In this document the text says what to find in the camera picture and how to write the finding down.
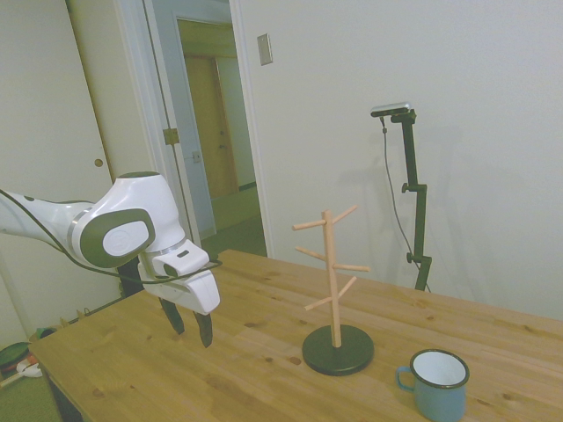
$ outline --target wood grain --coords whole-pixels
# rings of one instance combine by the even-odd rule
[[[424,348],[467,362],[463,422],[562,420],[560,321],[358,279],[340,299],[340,318],[372,337],[376,355],[358,374],[330,377],[301,354],[329,320],[328,306],[304,309],[326,296],[325,271],[235,251],[220,259],[208,349],[190,311],[180,309],[179,336],[146,292],[30,348],[91,421],[423,422],[394,373]]]

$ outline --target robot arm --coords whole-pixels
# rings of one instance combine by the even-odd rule
[[[215,278],[211,271],[190,276],[209,257],[186,238],[172,192],[160,174],[123,175],[95,204],[0,196],[0,232],[44,241],[82,267],[115,268],[139,256],[141,279],[149,280],[145,289],[161,299],[175,330],[183,331],[178,304],[194,311],[201,338],[210,344],[208,313],[219,304]]]

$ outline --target door hinge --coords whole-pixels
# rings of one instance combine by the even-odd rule
[[[163,130],[165,133],[165,144],[176,145],[179,143],[178,129],[175,127]]]

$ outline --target wooden mug stand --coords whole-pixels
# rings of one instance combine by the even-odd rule
[[[325,256],[297,246],[296,249],[305,255],[325,261],[330,296],[305,306],[311,310],[324,303],[331,303],[331,324],[312,332],[303,342],[303,359],[312,369],[325,375],[350,375],[361,371],[369,365],[374,355],[373,341],[369,335],[353,326],[340,324],[339,299],[357,280],[350,281],[338,290],[336,270],[369,271],[368,266],[349,266],[336,262],[333,226],[358,207],[354,205],[341,215],[333,218],[330,210],[322,212],[322,220],[296,224],[293,230],[309,229],[323,226],[325,239]]]

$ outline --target floor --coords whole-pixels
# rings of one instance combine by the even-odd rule
[[[212,205],[217,233],[201,240],[210,256],[227,249],[267,255],[256,187],[217,198]]]

